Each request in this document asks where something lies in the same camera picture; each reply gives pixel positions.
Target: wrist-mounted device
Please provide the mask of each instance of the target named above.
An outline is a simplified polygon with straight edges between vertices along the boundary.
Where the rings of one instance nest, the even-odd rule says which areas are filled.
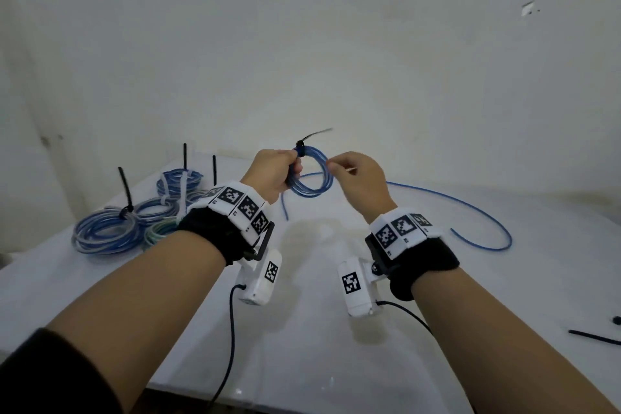
[[[269,220],[269,204],[252,187],[231,181],[212,188],[188,207],[178,230],[204,237],[224,256],[227,265],[245,257],[253,260],[254,247]]]
[[[442,232],[422,214],[396,208],[369,225],[366,245],[375,264],[373,272],[386,275],[395,298],[411,301],[412,284],[429,270],[452,270],[460,263],[442,240]]]

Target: black sleeve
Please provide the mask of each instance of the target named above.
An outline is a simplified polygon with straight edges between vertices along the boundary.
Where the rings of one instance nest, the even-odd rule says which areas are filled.
[[[38,329],[0,365],[0,400],[4,412],[123,412],[90,360],[47,329]]]

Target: right hand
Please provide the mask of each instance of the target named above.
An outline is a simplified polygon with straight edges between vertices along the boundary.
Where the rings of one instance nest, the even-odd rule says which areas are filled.
[[[375,160],[359,152],[339,154],[326,162],[345,198],[369,224],[380,214],[397,208],[392,201],[384,171]]]

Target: white wall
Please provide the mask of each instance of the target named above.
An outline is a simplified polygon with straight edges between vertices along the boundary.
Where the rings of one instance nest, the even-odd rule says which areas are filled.
[[[621,0],[8,0],[89,207],[184,140],[313,144],[395,179],[621,179]]]
[[[25,103],[0,56],[0,252],[25,251],[73,221]]]

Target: hand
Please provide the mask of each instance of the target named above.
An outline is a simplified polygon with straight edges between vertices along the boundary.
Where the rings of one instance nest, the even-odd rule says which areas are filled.
[[[336,177],[345,198],[371,224],[380,214],[397,208],[392,201],[384,171],[375,160],[359,152],[346,152],[328,159],[330,173]]]
[[[294,172],[302,172],[302,162],[293,149],[262,149],[256,153],[240,182],[251,186],[271,205],[278,199],[278,195],[289,189],[284,181],[289,173],[289,165],[293,163]]]

